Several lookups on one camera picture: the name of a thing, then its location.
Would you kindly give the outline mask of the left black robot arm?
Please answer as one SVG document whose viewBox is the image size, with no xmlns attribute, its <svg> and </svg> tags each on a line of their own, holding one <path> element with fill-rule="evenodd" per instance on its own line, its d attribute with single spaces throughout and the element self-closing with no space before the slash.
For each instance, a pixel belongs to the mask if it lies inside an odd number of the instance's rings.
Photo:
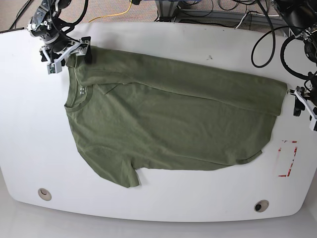
<svg viewBox="0 0 317 238">
<path fill-rule="evenodd" d="M 313 63 L 317 62 L 317 2 L 315 0 L 274 0 L 276 12 L 284 20 L 293 35 L 282 44 L 280 59 L 283 67 L 294 77 L 304 80 L 304 88 L 308 91 L 305 99 L 317 104 L 317 74 L 309 72 L 303 75 L 292 70 L 284 59 L 287 45 L 299 39 L 304 42 L 304 53 Z"/>
</svg>

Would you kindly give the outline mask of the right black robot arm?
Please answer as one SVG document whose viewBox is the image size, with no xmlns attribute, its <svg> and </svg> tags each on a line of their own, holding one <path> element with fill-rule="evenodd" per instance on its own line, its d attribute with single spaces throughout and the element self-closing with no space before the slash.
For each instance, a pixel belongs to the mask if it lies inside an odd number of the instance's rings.
<svg viewBox="0 0 317 238">
<path fill-rule="evenodd" d="M 27 30 L 33 37 L 39 37 L 44 46 L 40 49 L 42 61 L 49 66 L 58 60 L 62 66 L 65 59 L 62 56 L 69 48 L 83 47 L 85 41 L 74 39 L 67 34 L 74 30 L 84 18 L 89 2 L 84 1 L 84 8 L 80 17 L 75 22 L 66 22 L 60 19 L 61 11 L 70 5 L 70 0 L 44 0 L 37 8 L 35 14 L 27 25 Z"/>
</svg>

